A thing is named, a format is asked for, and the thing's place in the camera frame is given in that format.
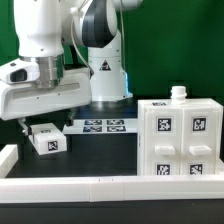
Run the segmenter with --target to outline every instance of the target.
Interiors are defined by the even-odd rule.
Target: warning label
[[[103,65],[101,66],[100,71],[111,71],[111,68],[106,60],[104,61]]]

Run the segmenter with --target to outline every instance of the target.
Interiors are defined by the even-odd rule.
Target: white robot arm
[[[74,26],[77,44],[107,45],[117,31],[113,1],[14,0],[14,15],[20,58],[0,67],[0,118],[88,104],[89,69],[65,71],[62,40],[71,41]]]

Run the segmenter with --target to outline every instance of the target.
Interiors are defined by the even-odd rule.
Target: black table surface
[[[32,118],[55,122],[60,114]],[[80,108],[76,119],[137,118],[137,105],[96,110]],[[39,156],[20,141],[19,161],[8,178],[124,176],[137,173],[137,134],[67,136],[68,151]],[[152,200],[83,203],[0,204],[2,223],[224,223],[224,200]]]

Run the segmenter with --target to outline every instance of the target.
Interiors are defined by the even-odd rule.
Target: stacked white boxes
[[[138,102],[138,175],[215,174],[223,107],[212,99]]]

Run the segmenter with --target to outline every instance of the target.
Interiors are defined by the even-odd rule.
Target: green wall
[[[13,0],[0,0],[0,64],[16,57]],[[168,97],[185,85],[190,97],[224,104],[224,1],[144,0],[126,12],[129,89],[139,97]]]

